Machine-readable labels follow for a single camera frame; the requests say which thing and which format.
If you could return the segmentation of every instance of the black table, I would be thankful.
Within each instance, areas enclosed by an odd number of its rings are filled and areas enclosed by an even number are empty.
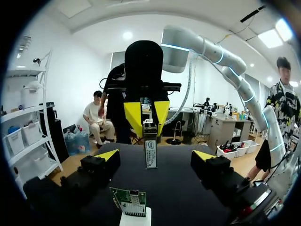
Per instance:
[[[99,190],[82,212],[99,221],[99,225],[119,225],[121,211],[115,206],[109,187],[146,192],[151,208],[151,224],[223,225],[230,214],[210,190],[206,190],[190,166],[191,151],[213,154],[204,145],[159,146],[157,169],[146,169],[140,145],[106,144],[98,153],[117,148],[121,166],[107,188]]]

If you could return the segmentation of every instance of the bottle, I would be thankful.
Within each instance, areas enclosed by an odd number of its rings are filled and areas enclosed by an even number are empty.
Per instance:
[[[74,134],[78,134],[79,133],[79,128],[80,128],[80,125],[77,125],[77,128],[75,128],[75,130],[73,131]]]
[[[89,134],[83,131],[82,128],[79,129],[77,136],[78,149],[80,153],[89,153],[91,152],[91,146],[89,142]]]
[[[67,147],[68,154],[75,155],[79,152],[78,150],[78,142],[75,134],[71,133],[70,130],[67,130],[67,133],[64,134],[64,139]]]

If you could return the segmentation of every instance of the ceiling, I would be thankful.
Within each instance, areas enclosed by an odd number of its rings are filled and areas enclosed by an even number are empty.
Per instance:
[[[221,45],[242,57],[247,74],[271,86],[279,77],[276,60],[286,57],[292,64],[292,80],[300,81],[301,72],[292,47],[268,49],[256,36],[270,30],[280,18],[265,8],[254,17],[242,18],[262,6],[257,0],[53,0],[45,13],[65,25],[75,37],[83,40],[100,54],[124,51],[135,40],[160,42],[162,29],[167,24],[191,28],[195,32],[218,42],[226,34],[238,32]],[[126,41],[122,34],[133,33]],[[301,93],[301,86],[296,91]]]

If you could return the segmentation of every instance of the man standing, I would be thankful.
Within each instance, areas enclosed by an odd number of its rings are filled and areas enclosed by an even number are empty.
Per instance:
[[[295,123],[299,125],[301,119],[300,102],[290,85],[291,64],[285,57],[279,57],[277,67],[280,74],[280,81],[273,85],[270,89],[266,105],[272,105],[275,108],[275,114],[278,125],[282,132],[283,141],[286,151],[291,150],[291,141]],[[265,139],[256,158],[256,165],[250,170],[247,177],[254,180],[257,174],[263,170],[265,174],[262,176],[264,180],[271,169],[271,156],[269,152],[269,144]]]
[[[84,119],[87,121],[87,123],[90,126],[90,130],[93,133],[96,141],[97,141],[97,148],[100,148],[103,143],[100,139],[100,131],[104,131],[105,139],[114,142],[114,134],[115,134],[115,128],[113,126],[113,123],[110,121],[106,121],[102,118],[98,117],[98,110],[100,108],[100,100],[102,96],[101,91],[96,91],[94,94],[94,102],[91,102],[87,105],[87,107],[84,110]]]
[[[104,102],[107,98],[106,91],[108,84],[114,82],[114,80],[116,81],[125,79],[124,67],[125,64],[120,64],[110,71],[103,89],[101,106],[98,112],[99,116],[102,116],[104,114]],[[124,98],[125,94],[121,91],[115,91],[114,93],[108,95],[107,118],[112,121],[115,127],[116,143],[131,144],[131,126],[126,119],[126,114],[124,112]]]

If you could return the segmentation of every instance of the circuit board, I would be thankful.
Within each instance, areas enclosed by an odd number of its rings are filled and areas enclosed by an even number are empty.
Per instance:
[[[146,217],[146,193],[110,187],[113,200],[126,215]]]

